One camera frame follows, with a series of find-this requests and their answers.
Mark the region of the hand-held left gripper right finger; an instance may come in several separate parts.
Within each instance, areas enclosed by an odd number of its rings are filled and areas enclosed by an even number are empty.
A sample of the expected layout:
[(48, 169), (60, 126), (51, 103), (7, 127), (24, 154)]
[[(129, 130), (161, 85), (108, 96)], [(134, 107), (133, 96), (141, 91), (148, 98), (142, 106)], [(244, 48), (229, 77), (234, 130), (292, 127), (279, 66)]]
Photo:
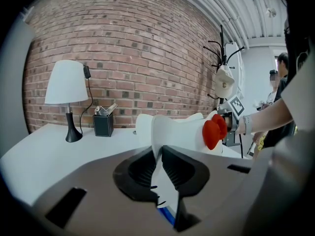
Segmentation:
[(162, 146), (161, 160), (180, 199), (197, 195), (210, 178), (206, 165), (169, 146)]

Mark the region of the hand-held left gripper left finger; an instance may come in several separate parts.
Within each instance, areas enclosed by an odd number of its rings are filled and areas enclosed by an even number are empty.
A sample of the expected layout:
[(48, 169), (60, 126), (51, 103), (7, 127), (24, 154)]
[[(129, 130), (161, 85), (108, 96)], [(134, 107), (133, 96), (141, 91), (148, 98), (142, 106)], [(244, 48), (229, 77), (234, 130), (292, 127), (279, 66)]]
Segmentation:
[(151, 147), (123, 160), (113, 171), (118, 189), (133, 201), (156, 202), (157, 193), (151, 190), (156, 160)]

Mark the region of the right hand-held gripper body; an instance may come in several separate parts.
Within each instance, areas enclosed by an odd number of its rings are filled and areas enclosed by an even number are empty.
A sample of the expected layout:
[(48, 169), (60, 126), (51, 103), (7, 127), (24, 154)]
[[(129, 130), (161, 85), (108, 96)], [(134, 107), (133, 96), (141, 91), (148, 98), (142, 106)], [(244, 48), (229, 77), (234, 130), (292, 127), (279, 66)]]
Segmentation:
[(218, 114), (223, 117), (228, 132), (245, 133), (244, 111), (241, 100), (237, 95), (226, 98), (219, 98)]

